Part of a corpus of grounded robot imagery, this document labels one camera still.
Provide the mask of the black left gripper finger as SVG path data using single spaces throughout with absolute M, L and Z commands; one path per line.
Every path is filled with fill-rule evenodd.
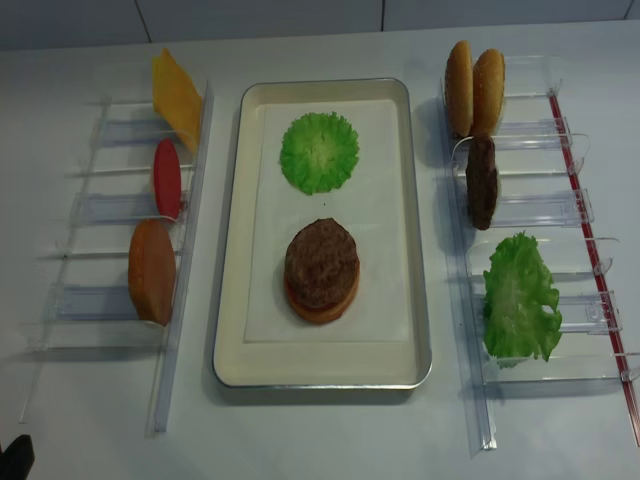
M 26 480 L 35 461 L 32 438 L 23 434 L 1 451 L 0 479 Z

